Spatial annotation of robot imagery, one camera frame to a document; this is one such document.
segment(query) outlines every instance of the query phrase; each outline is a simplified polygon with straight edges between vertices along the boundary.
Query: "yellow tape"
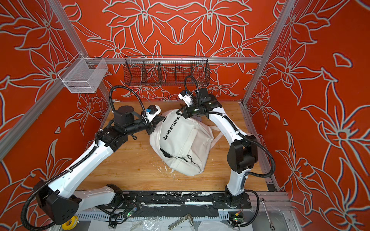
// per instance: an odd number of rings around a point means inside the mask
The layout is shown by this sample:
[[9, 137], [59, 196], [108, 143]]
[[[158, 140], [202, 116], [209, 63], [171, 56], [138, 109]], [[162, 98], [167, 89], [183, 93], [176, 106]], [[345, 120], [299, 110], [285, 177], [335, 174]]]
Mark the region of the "yellow tape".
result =
[[78, 223], [78, 217], [73, 216], [69, 221], [67, 221], [66, 223], [62, 225], [62, 228], [64, 230], [71, 230], [77, 225], [77, 223]]

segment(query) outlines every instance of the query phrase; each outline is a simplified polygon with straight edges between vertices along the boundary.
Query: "red wall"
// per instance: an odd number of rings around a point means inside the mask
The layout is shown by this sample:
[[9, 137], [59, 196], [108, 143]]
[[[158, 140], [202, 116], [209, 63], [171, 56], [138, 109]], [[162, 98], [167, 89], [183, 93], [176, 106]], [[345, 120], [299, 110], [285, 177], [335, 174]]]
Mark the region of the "red wall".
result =
[[[77, 52], [47, 1], [0, 0], [0, 139], [57, 80]], [[0, 161], [0, 230], [21, 227], [24, 201], [79, 157], [108, 109], [100, 90], [72, 94], [64, 88]], [[47, 216], [29, 208], [33, 225]]]
[[[126, 55], [262, 55], [284, 1], [61, 0], [90, 57]], [[208, 89], [220, 100], [243, 98], [257, 64], [211, 66]], [[121, 65], [110, 65], [106, 86], [121, 85]], [[147, 100], [178, 100], [178, 87], [136, 87]], [[130, 96], [122, 91], [123, 97]]]
[[248, 101], [304, 230], [370, 227], [368, 1], [299, 0]]

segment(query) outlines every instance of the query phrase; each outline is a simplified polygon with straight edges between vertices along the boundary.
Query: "wooden tabletop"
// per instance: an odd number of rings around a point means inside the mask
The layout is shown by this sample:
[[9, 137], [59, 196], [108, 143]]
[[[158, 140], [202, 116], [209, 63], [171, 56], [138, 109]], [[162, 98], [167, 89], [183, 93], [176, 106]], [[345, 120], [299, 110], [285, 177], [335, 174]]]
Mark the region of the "wooden tabletop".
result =
[[[145, 108], [155, 104], [160, 106], [162, 112], [180, 108], [180, 102], [144, 102]], [[228, 116], [243, 131], [247, 132], [239, 104], [237, 102], [221, 102]], [[115, 108], [123, 105], [133, 106], [136, 112], [141, 111], [138, 102], [115, 103]], [[113, 118], [110, 113], [104, 127]], [[202, 122], [214, 125], [205, 116]], [[212, 130], [213, 136], [218, 131]], [[135, 134], [137, 140], [129, 136], [115, 153], [105, 159], [96, 169], [80, 184], [78, 190], [90, 190], [115, 184], [122, 190], [181, 190], [181, 191], [224, 191], [229, 182], [230, 167], [226, 156], [229, 143], [224, 136], [210, 150], [204, 172], [195, 176], [186, 176], [171, 169], [154, 152], [149, 144], [146, 131]], [[254, 165], [253, 172], [262, 173], [259, 163]], [[268, 191], [265, 180], [249, 176], [245, 183], [246, 189], [255, 191]]]

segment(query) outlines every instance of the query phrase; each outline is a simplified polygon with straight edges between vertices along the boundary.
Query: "metal tool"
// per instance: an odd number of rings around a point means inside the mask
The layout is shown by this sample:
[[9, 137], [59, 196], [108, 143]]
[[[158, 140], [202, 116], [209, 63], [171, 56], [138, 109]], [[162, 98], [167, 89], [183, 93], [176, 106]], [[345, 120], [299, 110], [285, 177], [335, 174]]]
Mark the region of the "metal tool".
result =
[[270, 216], [269, 216], [269, 212], [268, 212], [268, 211], [267, 211], [267, 209], [266, 209], [265, 200], [264, 200], [263, 198], [261, 198], [261, 202], [262, 202], [262, 204], [263, 204], [263, 207], [265, 208], [267, 218], [269, 219], [270, 229], [271, 229], [272, 231], [275, 231], [275, 226], [274, 226], [274, 224], [272, 223], [272, 221], [271, 221], [271, 219], [270, 219]]
[[185, 216], [181, 217], [180, 219], [178, 219], [174, 223], [170, 224], [168, 226], [168, 229], [171, 230], [171, 229], [175, 228], [176, 226], [178, 226], [179, 224], [183, 223], [187, 219], [189, 219], [189, 222], [190, 222], [191, 225], [194, 225], [193, 217], [190, 214], [186, 214]]

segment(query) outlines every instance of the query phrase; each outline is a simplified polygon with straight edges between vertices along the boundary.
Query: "wire basket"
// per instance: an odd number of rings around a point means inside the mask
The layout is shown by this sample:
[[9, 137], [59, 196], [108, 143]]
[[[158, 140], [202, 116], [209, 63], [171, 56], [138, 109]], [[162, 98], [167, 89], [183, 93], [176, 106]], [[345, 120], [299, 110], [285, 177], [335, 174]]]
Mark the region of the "wire basket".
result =
[[90, 69], [85, 59], [80, 58], [61, 80], [71, 93], [95, 93], [107, 71], [108, 66], [104, 58], [95, 69]]
[[210, 81], [207, 57], [132, 58], [135, 56], [125, 57], [124, 65], [124, 79], [129, 86], [180, 86], [188, 75], [201, 86]]

